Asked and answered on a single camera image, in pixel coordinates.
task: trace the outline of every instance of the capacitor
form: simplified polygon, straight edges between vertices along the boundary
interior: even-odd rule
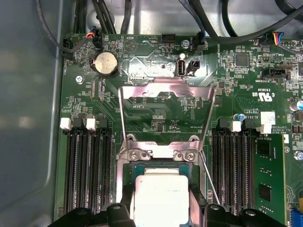
[[[242,122],[242,121],[244,121],[245,120],[245,115],[244,114],[235,114],[234,116],[233,116],[233,120],[234,121],[240,121],[240,122]]]
[[[303,101],[294,101],[289,105],[291,111],[303,110]]]
[[[90,60],[90,67],[103,78],[114,77],[119,72],[118,58],[111,52],[102,52]]]

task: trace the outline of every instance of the black connector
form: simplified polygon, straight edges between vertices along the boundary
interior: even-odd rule
[[[96,34],[92,40],[96,49],[103,49],[103,42],[102,42],[102,34],[98,30],[96,30]]]
[[[198,32],[194,38],[194,50],[201,52],[205,48],[205,35],[203,32]]]
[[[174,44],[176,42],[176,34],[162,34],[162,44]]]
[[[185,61],[183,59],[177,60],[176,65],[176,77],[183,77],[186,75]]]
[[[65,48],[68,48],[68,49],[72,49],[74,47],[74,44],[72,43],[72,41],[70,39],[63,39],[63,46]],[[68,60],[73,60],[73,56],[74,54],[73,53],[67,53],[67,52],[62,52],[62,55],[64,58],[68,59]]]
[[[186,69],[186,73],[190,76],[193,76],[199,68],[200,68],[200,61],[191,60]]]
[[[290,80],[291,75],[288,68],[275,67],[273,69],[266,69],[261,72],[261,79],[285,79]]]

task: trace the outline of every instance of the small black ic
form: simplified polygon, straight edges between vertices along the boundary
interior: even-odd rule
[[[303,62],[298,64],[299,76],[303,76]]]
[[[257,151],[261,155],[270,156],[270,142],[268,140],[258,140]]]
[[[222,107],[223,106],[223,100],[222,100],[222,98],[216,98],[215,101],[214,101],[214,105]]]
[[[158,124],[157,131],[163,132],[163,124]]]
[[[302,122],[303,121],[303,112],[294,113],[294,119],[296,121]]]
[[[78,113],[78,117],[79,117],[79,118],[84,118],[84,117],[85,117],[85,114],[84,114],[84,113]]]
[[[299,126],[298,125],[293,125],[292,126],[292,133],[293,134],[299,134]]]
[[[261,199],[267,200],[268,202],[271,202],[271,188],[260,183],[259,184],[259,197]]]
[[[226,118],[219,118],[218,124],[217,124],[217,128],[218,129],[226,129],[228,127],[227,124],[227,119]]]
[[[108,128],[108,120],[107,119],[100,119],[99,120],[99,128],[107,129]]]
[[[254,128],[254,122],[252,119],[245,119],[241,127],[243,130],[252,129]]]
[[[248,54],[237,53],[236,66],[248,67],[248,65],[249,65]]]
[[[96,121],[100,121],[102,119],[105,119],[105,116],[103,116],[103,115],[96,115],[95,119],[96,119]]]
[[[73,128],[82,128],[84,126],[82,118],[74,118],[72,126]]]

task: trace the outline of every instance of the screw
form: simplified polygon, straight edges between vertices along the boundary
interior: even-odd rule
[[[76,77],[76,82],[77,82],[77,84],[83,84],[84,78],[82,76],[77,76]]]
[[[132,151],[132,152],[130,153],[129,157],[130,157],[131,160],[137,161],[137,160],[139,160],[139,158],[140,158],[140,154],[139,154],[138,151],[134,150],[134,151]]]
[[[181,42],[181,46],[184,48],[184,49],[187,49],[189,46],[190,46],[190,42],[185,39]]]
[[[245,213],[252,217],[256,215],[255,212],[253,212],[252,210],[247,210],[247,211],[245,211]]]
[[[294,158],[298,161],[302,161],[303,160],[303,152],[302,151],[296,151],[294,154]]]
[[[213,209],[213,210],[219,210],[220,209],[217,205],[211,205],[210,208]]]
[[[186,159],[187,159],[188,161],[194,161],[195,158],[196,158],[196,156],[195,156],[195,154],[194,154],[193,152],[188,152],[188,153],[186,153]]]

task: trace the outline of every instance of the dimm slot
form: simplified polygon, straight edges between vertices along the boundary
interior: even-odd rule
[[[102,158],[101,158],[101,195],[100,206],[110,203],[110,176],[111,176],[111,157],[112,157],[112,138],[111,129],[102,138]]]

